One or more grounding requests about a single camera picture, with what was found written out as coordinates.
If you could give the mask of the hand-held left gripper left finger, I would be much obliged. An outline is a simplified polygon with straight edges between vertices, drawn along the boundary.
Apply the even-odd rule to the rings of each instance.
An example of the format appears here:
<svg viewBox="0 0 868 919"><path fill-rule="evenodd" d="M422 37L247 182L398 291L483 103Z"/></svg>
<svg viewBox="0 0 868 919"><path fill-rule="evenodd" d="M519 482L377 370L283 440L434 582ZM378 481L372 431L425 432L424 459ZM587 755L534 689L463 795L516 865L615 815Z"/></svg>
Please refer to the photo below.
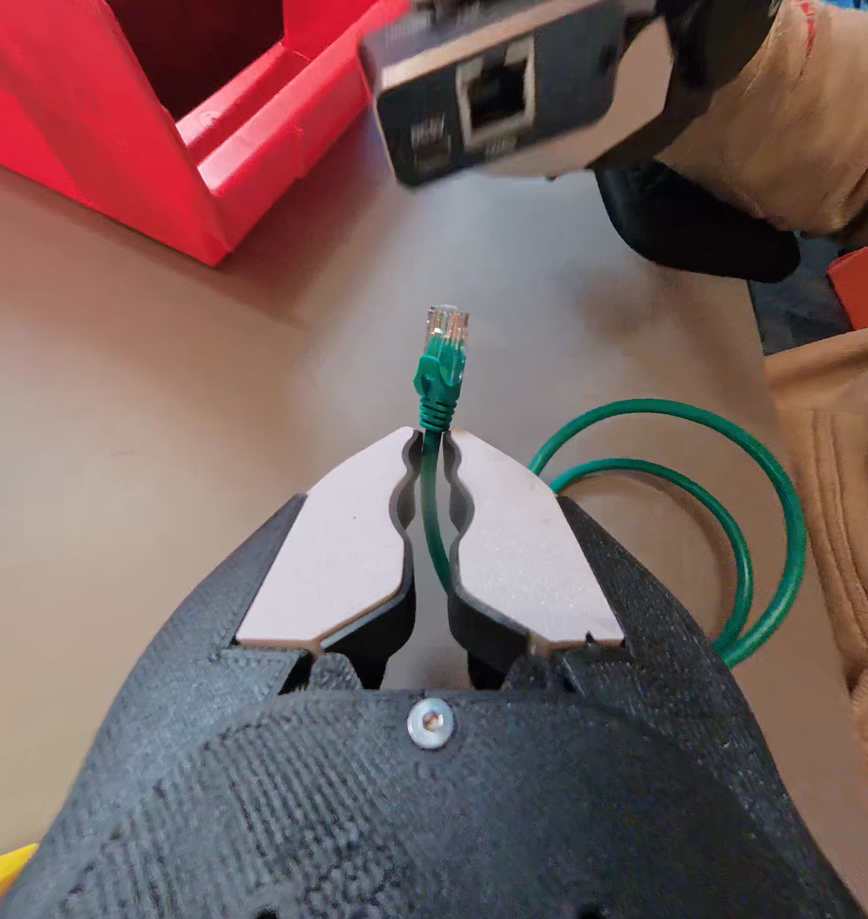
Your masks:
<svg viewBox="0 0 868 919"><path fill-rule="evenodd" d="M346 657L382 679L416 624L417 429L405 426L297 496L292 523L234 635L246 649Z"/></svg>

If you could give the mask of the black ethernet adapter box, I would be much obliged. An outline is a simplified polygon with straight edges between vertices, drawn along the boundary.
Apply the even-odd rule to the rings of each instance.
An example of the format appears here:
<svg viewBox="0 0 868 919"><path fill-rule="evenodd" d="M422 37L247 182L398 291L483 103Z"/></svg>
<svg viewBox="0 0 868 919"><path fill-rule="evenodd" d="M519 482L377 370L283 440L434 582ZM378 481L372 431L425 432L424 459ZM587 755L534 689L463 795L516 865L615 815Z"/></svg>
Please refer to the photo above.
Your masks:
<svg viewBox="0 0 868 919"><path fill-rule="evenodd" d="M417 188L612 106L623 2L429 2L371 32L359 63L395 179Z"/></svg>

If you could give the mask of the large red plastic bin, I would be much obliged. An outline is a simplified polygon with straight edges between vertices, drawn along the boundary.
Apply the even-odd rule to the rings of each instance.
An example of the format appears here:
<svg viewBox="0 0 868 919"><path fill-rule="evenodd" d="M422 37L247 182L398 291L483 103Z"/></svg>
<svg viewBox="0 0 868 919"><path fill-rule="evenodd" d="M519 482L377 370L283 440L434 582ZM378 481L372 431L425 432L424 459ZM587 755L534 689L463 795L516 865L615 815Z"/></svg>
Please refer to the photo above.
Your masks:
<svg viewBox="0 0 868 919"><path fill-rule="evenodd" d="M209 266L368 104L393 1L0 1L0 165Z"/></svg>

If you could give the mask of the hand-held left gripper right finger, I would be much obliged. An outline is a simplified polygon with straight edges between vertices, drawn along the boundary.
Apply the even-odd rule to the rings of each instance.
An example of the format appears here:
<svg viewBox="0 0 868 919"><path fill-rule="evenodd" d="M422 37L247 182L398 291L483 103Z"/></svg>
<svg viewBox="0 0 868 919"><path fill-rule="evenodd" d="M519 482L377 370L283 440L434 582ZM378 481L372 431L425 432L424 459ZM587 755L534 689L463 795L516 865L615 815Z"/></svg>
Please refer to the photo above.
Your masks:
<svg viewBox="0 0 868 919"><path fill-rule="evenodd" d="M623 627L546 482L459 428L443 458L457 531L448 620L471 680L500 682L527 656L621 646Z"/></svg>

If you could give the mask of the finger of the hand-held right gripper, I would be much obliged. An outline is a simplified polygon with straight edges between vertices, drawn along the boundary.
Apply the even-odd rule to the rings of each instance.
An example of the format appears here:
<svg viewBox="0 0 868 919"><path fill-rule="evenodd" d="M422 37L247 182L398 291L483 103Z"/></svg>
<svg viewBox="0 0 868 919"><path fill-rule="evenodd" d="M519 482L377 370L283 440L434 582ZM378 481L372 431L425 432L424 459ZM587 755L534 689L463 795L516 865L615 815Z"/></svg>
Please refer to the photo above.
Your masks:
<svg viewBox="0 0 868 919"><path fill-rule="evenodd" d="M616 69L612 103L598 121L497 159L491 174L558 178L592 167L663 112L673 61L666 21L658 17L624 52Z"/></svg>

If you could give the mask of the person's beige sweatshirt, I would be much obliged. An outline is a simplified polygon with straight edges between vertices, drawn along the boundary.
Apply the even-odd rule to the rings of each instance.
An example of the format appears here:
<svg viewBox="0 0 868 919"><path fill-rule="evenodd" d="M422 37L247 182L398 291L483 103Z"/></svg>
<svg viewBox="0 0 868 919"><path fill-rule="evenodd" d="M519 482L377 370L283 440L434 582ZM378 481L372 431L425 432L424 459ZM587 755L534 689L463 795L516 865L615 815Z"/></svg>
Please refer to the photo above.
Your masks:
<svg viewBox="0 0 868 919"><path fill-rule="evenodd" d="M868 328L765 359L868 772Z"/></svg>

